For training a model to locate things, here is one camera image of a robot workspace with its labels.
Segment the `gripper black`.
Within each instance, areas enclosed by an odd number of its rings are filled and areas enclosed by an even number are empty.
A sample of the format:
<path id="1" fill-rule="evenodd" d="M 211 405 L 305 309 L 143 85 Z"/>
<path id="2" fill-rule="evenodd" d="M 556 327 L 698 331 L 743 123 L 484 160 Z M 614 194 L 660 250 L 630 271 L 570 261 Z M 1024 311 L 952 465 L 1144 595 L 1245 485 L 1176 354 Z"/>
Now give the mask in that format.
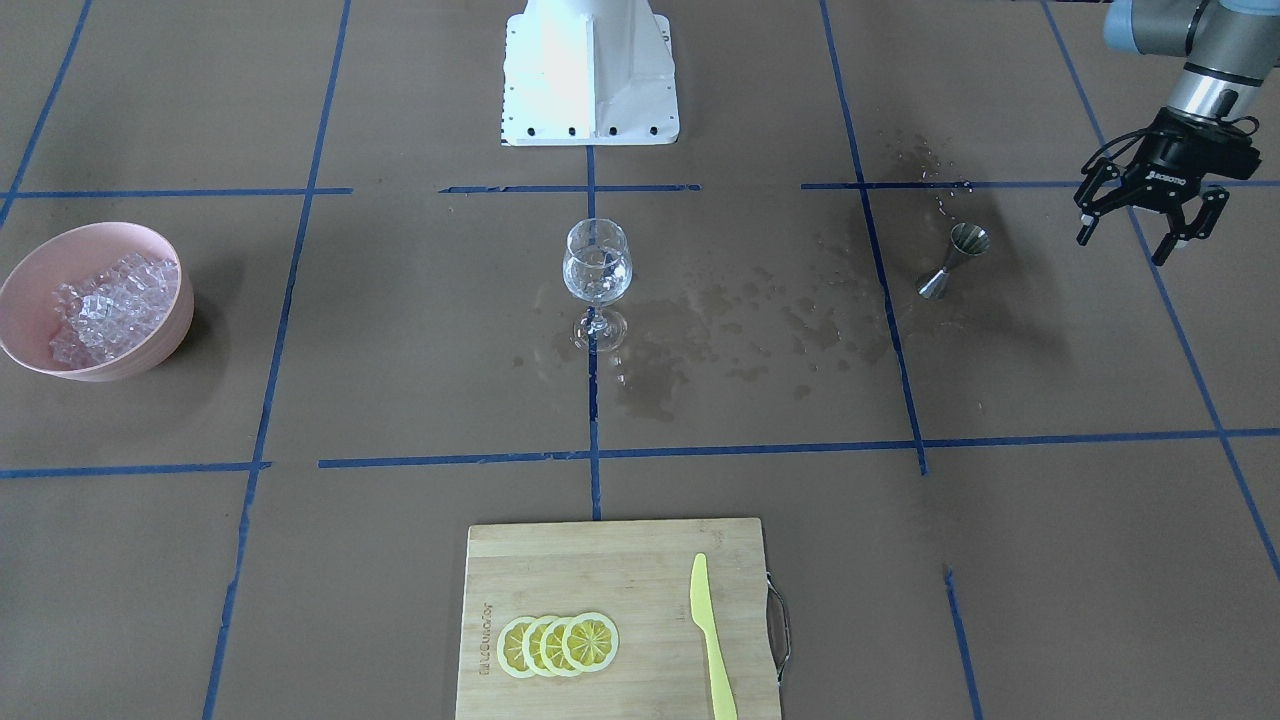
<path id="1" fill-rule="evenodd" d="M 1125 167 L 1097 152 L 1082 168 L 1074 193 L 1082 214 L 1076 243 L 1087 246 L 1100 219 L 1120 208 L 1157 211 L 1165 217 L 1167 232 L 1151 261 L 1164 266 L 1175 249 L 1192 240 L 1207 240 L 1228 205 L 1230 192 L 1222 186 L 1201 192 L 1204 177 L 1247 181 L 1260 164 L 1260 150 L 1244 131 L 1224 120 L 1164 108 Z M 1183 205 L 1198 193 L 1199 210 L 1188 220 Z"/>

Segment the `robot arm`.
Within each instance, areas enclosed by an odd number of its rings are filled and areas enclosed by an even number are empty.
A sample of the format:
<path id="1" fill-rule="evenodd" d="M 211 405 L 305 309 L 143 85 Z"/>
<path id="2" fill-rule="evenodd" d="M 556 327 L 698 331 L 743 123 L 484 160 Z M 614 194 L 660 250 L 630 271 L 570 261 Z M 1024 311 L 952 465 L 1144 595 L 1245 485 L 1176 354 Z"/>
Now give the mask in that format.
<path id="1" fill-rule="evenodd" d="M 1115 50 L 1183 63 L 1153 120 L 1105 142 L 1083 165 L 1073 196 L 1076 236 L 1088 245 L 1100 219 L 1124 208 L 1160 214 L 1167 233 L 1152 252 L 1162 266 L 1175 249 L 1207 240 L 1230 193 L 1208 176 L 1248 181 L 1261 154 L 1249 119 L 1279 55 L 1275 1 L 1115 1 L 1103 20 Z"/>

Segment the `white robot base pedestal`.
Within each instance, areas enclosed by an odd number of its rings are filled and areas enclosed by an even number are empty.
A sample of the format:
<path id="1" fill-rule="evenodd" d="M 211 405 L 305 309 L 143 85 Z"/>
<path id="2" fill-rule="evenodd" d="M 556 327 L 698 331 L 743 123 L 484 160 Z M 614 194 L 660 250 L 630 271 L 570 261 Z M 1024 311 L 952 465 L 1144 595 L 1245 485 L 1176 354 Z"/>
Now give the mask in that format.
<path id="1" fill-rule="evenodd" d="M 504 40 L 503 145 L 678 141 L 671 24 L 650 3 L 529 1 Z"/>

